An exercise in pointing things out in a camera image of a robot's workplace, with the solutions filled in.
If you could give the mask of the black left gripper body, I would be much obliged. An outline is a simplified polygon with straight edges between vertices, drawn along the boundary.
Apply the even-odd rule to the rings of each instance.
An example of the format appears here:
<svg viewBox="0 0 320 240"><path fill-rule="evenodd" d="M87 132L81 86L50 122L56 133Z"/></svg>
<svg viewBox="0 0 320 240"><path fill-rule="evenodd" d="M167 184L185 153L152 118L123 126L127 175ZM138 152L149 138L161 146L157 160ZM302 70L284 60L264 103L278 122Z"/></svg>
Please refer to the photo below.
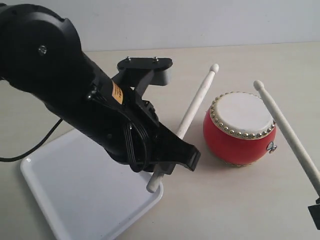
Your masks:
<svg viewBox="0 0 320 240"><path fill-rule="evenodd" d="M86 90L90 111L86 136L102 146L118 163L134 172L152 172L160 120L153 105L132 87L92 82Z"/></svg>

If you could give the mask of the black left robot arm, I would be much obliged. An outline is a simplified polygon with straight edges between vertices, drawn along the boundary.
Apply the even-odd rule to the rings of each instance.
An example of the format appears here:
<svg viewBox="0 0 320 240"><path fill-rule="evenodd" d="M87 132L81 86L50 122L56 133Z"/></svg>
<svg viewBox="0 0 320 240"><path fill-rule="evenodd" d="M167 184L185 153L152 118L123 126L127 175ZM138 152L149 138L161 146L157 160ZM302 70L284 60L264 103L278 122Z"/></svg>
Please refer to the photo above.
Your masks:
<svg viewBox="0 0 320 240"><path fill-rule="evenodd" d="M72 22L34 4L0 6L0 77L103 147L131 170L194 171L200 151L163 125L143 99L165 86L170 58L128 57L109 77L82 50Z"/></svg>

